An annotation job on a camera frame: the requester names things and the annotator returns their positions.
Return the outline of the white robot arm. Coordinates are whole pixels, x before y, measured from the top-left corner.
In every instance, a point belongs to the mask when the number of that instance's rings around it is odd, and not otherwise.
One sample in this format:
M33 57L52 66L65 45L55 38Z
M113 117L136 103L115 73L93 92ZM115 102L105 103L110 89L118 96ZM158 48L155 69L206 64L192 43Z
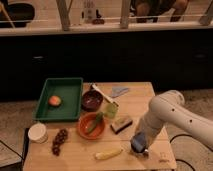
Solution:
M165 123L171 123L213 151L213 121L199 116L184 107L185 98L177 90L169 90L154 96L148 110L137 124L130 140L131 150L144 156Z

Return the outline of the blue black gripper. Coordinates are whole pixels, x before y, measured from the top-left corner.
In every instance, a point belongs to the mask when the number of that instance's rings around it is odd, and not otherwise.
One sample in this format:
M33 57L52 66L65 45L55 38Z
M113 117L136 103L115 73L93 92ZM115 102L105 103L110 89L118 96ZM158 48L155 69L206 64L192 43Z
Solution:
M147 149L147 141L145 134L143 132L139 132L134 135L131 140L131 149L135 153L142 153L144 157L149 157L149 151Z

